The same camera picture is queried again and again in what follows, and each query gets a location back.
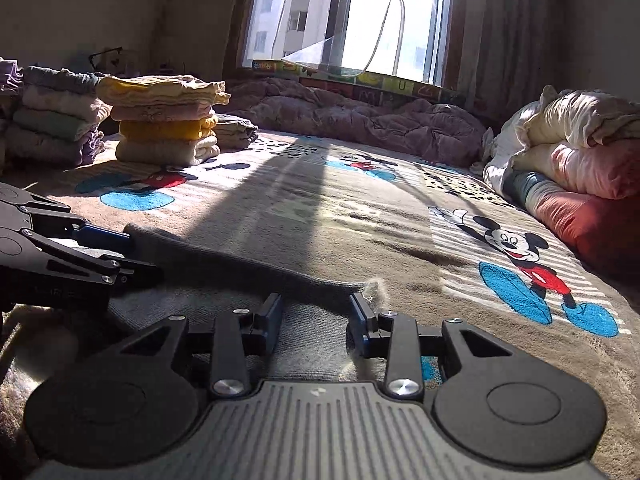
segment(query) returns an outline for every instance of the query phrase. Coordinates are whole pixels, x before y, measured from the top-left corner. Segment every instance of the striped pattern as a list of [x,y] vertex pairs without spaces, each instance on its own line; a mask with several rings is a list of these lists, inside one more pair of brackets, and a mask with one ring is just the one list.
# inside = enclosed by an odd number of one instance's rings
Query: striped pattern
[[[624,328],[625,322],[612,309],[611,302],[607,300],[606,295],[600,292],[596,286],[593,286],[593,283],[580,272],[575,259],[561,242],[553,238],[549,232],[543,232],[540,228],[517,227],[504,222],[501,222],[501,225],[503,228],[517,233],[528,230],[542,236],[548,242],[549,248],[548,250],[540,250],[540,263],[556,270],[558,276],[572,290],[572,295],[577,303],[590,302],[603,306],[614,316],[619,332],[621,334],[631,334],[631,330]],[[469,262],[468,266],[457,267],[455,271],[440,269],[440,283],[442,290],[446,294],[496,310],[513,312],[509,305],[498,298],[497,294],[484,284],[478,272],[478,263],[487,262],[505,267],[516,272],[524,283],[528,284],[530,279],[524,273],[515,268],[506,256],[474,240],[459,228],[435,215],[431,216],[431,232],[433,234],[433,242],[437,248],[444,253],[453,254]],[[549,291],[547,293],[546,303],[551,309],[553,320],[570,323],[562,310],[561,300],[562,298],[554,292]]]

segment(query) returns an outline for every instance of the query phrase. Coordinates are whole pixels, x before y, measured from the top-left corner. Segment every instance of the yellow folded cloth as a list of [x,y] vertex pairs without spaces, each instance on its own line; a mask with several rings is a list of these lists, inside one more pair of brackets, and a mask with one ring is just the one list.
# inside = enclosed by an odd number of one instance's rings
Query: yellow folded cloth
[[100,79],[96,94],[105,103],[117,106],[226,105],[231,97],[225,93],[224,81],[207,83],[192,75],[146,75],[132,79],[108,75]]
[[130,140],[150,141],[159,139],[198,140],[214,133],[218,118],[213,115],[199,121],[120,121],[120,133]]

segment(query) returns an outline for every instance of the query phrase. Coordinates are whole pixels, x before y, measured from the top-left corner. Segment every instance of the beige blanket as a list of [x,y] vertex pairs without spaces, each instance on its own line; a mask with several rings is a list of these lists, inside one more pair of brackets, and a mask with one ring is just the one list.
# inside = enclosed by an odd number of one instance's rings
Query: beige blanket
[[119,162],[114,148],[90,167],[6,180],[101,226],[154,226],[332,280],[377,276],[389,306],[418,322],[462,317],[592,384],[609,412],[596,465],[615,479],[640,476],[638,314],[473,176],[269,132],[179,172]]

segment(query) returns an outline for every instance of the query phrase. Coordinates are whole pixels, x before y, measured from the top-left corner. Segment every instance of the metal screw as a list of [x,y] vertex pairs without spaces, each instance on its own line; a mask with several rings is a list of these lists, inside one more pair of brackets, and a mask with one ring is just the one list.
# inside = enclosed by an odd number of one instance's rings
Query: metal screw
[[231,397],[244,392],[244,384],[237,379],[220,379],[213,385],[213,391],[219,395]]
[[398,396],[408,396],[417,393],[420,389],[418,383],[411,379],[396,379],[389,383],[389,390]]

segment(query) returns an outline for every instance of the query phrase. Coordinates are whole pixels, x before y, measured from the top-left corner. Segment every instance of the gray garment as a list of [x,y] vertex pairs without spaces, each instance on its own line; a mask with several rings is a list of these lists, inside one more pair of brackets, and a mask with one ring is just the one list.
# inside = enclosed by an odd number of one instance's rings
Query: gray garment
[[346,347],[349,296],[363,292],[374,310],[382,304],[376,280],[341,283],[219,251],[187,244],[171,234],[128,225],[135,243],[131,258],[164,269],[165,282],[111,300],[108,314],[132,332],[170,316],[184,314],[192,325],[212,326],[217,313],[258,308],[272,292],[286,306],[280,336],[270,358],[249,359],[252,379],[354,380],[382,376],[381,360],[357,360]]
[[66,90],[85,95],[95,95],[95,86],[101,79],[95,74],[76,74],[66,68],[53,70],[39,66],[28,66],[23,72],[25,84],[46,86],[53,90]]

